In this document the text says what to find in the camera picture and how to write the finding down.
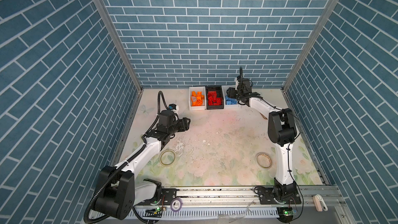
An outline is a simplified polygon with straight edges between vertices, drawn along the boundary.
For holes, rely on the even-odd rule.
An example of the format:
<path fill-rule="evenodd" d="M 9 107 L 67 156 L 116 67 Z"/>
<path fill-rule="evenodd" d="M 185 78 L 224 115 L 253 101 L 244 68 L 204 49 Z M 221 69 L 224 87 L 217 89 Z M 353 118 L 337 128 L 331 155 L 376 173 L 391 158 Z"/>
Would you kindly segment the blue lego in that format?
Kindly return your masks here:
<path fill-rule="evenodd" d="M 226 105 L 237 105 L 237 99 L 234 98 L 230 98 L 228 96 L 226 96 L 226 100 L 225 100 Z"/>

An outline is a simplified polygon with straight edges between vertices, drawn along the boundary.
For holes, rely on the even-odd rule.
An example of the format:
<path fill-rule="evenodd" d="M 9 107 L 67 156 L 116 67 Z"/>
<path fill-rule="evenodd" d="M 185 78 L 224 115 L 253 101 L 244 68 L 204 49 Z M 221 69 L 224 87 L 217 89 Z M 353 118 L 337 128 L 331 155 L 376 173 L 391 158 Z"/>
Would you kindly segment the red lego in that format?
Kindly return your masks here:
<path fill-rule="evenodd" d="M 208 102 L 208 106 L 221 106 L 222 98 L 220 96 L 218 96 L 218 93 L 216 90 L 208 91 L 207 102 Z"/>

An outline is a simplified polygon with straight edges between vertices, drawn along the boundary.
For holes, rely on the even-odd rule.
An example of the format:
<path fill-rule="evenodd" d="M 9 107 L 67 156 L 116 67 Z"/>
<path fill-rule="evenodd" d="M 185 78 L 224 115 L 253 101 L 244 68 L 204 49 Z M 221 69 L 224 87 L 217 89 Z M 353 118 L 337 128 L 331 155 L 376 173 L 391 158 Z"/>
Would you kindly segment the orange long lego chassis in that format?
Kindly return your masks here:
<path fill-rule="evenodd" d="M 192 107 L 204 106 L 204 95 L 202 91 L 192 91 L 190 99 Z"/>

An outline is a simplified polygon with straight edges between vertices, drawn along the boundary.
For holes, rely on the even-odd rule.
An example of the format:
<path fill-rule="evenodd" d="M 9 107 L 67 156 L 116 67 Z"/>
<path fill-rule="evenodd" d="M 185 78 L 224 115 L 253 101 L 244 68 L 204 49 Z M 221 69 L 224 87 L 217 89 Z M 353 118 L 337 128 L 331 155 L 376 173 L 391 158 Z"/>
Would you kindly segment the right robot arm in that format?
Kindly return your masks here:
<path fill-rule="evenodd" d="M 298 194 L 297 183 L 292 172 L 292 148 L 297 136 L 295 117 L 291 109 L 278 108 L 252 91 L 252 81 L 239 75 L 235 88 L 227 90 L 228 97 L 236 99 L 239 105 L 246 105 L 268 119 L 267 133 L 275 146 L 277 169 L 273 194 L 277 202 L 283 203 Z"/>

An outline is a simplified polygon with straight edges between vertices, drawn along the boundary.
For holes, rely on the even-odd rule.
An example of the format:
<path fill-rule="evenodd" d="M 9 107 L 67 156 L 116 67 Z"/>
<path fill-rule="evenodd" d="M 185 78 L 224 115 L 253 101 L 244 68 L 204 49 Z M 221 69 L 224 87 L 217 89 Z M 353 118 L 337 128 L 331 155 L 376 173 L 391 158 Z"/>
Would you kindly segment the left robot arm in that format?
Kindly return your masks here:
<path fill-rule="evenodd" d="M 94 224 L 109 217 L 125 219 L 135 206 L 161 199 L 162 184 L 146 179 L 141 184 L 135 180 L 145 165 L 178 132 L 186 132 L 191 120 L 179 118 L 177 111 L 163 110 L 157 114 L 153 125 L 142 135 L 143 143 L 136 151 L 115 166 L 105 166 L 99 173 L 97 185 L 84 213 L 84 222 Z"/>

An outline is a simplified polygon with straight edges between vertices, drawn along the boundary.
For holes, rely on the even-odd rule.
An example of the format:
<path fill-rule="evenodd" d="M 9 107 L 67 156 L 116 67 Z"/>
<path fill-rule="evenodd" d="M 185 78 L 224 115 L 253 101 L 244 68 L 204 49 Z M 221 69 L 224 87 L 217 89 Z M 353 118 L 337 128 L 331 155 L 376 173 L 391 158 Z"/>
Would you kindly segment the right white bin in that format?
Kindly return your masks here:
<path fill-rule="evenodd" d="M 221 86 L 221 88 L 222 88 L 222 94 L 223 94 L 223 100 L 224 100 L 224 102 L 223 102 L 224 109 L 225 109 L 225 110 L 230 110 L 230 109 L 238 109 L 238 108 L 240 108 L 241 105 L 239 105 L 239 104 L 235 101 L 235 99 L 230 99 L 230 98 L 228 97 L 228 95 L 227 95 L 227 90 L 228 90 L 229 88 L 231 88 L 231 86 L 224 85 L 224 86 Z"/>

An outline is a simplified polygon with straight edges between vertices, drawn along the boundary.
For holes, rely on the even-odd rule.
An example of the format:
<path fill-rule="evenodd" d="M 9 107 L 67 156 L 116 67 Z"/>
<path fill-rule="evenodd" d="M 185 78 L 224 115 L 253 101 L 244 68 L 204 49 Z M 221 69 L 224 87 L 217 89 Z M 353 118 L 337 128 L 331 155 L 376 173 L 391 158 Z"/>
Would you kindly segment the white bin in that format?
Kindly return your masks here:
<path fill-rule="evenodd" d="M 230 98 L 228 97 L 228 95 L 227 95 L 227 90 L 228 90 L 229 88 L 231 88 L 231 86 L 224 85 L 224 86 L 221 86 L 221 88 L 222 88 L 222 94 L 223 94 L 223 100 L 224 100 L 224 102 L 223 102 L 224 109 L 225 109 L 225 110 L 230 110 L 230 109 L 238 109 L 238 108 L 240 108 L 241 105 L 239 105 L 239 104 L 235 101 L 235 99 L 230 99 Z"/>
<path fill-rule="evenodd" d="M 206 110 L 205 87 L 189 88 L 189 110 Z"/>

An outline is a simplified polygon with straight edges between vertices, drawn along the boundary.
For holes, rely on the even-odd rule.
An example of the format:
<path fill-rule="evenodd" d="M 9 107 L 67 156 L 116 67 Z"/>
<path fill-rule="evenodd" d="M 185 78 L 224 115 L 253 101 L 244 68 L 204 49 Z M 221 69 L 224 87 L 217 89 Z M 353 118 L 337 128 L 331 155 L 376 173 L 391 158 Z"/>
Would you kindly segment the black middle bin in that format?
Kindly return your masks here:
<path fill-rule="evenodd" d="M 224 97 L 221 86 L 206 86 L 205 93 L 207 110 L 224 109 Z"/>

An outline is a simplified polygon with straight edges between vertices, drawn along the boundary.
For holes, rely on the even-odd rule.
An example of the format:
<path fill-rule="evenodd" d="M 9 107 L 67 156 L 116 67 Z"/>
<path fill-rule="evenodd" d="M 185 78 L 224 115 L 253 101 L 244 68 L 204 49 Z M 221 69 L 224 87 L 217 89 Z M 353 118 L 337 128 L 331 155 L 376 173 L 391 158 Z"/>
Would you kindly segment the left white bin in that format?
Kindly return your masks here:
<path fill-rule="evenodd" d="M 206 110 L 205 87 L 189 88 L 189 110 Z"/>

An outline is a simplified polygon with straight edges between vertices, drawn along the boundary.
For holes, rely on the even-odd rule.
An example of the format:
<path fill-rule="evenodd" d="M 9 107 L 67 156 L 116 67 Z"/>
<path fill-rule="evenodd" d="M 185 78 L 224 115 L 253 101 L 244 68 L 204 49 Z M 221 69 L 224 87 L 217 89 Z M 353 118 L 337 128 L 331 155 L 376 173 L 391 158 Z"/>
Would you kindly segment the purple tape roll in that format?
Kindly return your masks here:
<path fill-rule="evenodd" d="M 172 202 L 170 203 L 170 208 L 171 211 L 174 213 L 177 213 L 181 210 L 182 208 L 182 200 L 181 198 L 175 198 L 172 200 Z"/>

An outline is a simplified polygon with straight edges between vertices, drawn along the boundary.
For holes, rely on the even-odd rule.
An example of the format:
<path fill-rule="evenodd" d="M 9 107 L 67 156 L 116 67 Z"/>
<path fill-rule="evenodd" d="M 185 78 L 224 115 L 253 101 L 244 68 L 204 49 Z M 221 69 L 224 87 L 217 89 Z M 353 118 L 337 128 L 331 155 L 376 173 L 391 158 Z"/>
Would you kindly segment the white pink device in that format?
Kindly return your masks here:
<path fill-rule="evenodd" d="M 326 212 L 328 211 L 328 207 L 323 199 L 323 197 L 319 194 L 313 196 L 314 206 L 318 212 Z"/>

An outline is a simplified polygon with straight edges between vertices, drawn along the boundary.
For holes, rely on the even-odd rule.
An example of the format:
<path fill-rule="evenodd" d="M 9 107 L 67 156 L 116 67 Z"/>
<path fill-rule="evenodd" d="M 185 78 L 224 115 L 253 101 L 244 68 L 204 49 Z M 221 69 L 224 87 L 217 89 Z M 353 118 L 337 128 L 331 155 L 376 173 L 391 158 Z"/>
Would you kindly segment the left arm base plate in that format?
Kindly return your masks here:
<path fill-rule="evenodd" d="M 146 199 L 135 205 L 165 205 L 170 206 L 172 201 L 177 198 L 176 188 L 162 188 L 161 191 L 157 190 L 151 199 Z"/>

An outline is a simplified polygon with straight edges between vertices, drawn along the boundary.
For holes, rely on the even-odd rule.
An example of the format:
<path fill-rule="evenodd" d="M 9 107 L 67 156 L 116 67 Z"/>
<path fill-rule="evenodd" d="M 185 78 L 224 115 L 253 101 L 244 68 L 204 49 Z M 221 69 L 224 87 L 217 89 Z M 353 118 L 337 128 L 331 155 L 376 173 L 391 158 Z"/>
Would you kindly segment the metal front rail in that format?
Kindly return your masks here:
<path fill-rule="evenodd" d="M 244 218 L 272 218 L 279 224 L 352 224 L 346 201 L 335 186 L 300 186 L 302 203 L 261 205 L 255 186 L 175 187 L 182 200 L 179 212 L 165 205 L 135 206 L 125 219 L 140 219 L 145 224 L 162 221 L 226 219 L 233 223 Z M 328 207 L 318 212 L 313 196 L 321 195 Z"/>

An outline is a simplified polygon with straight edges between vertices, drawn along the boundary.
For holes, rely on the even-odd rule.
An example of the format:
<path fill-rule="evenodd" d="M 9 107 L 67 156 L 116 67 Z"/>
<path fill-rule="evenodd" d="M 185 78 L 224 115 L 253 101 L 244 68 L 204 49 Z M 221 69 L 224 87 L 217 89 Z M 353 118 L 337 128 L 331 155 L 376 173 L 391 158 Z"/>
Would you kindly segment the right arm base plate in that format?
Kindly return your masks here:
<path fill-rule="evenodd" d="M 261 205 L 299 205 L 302 203 L 302 197 L 296 186 L 255 186 L 253 191 L 258 195 Z"/>

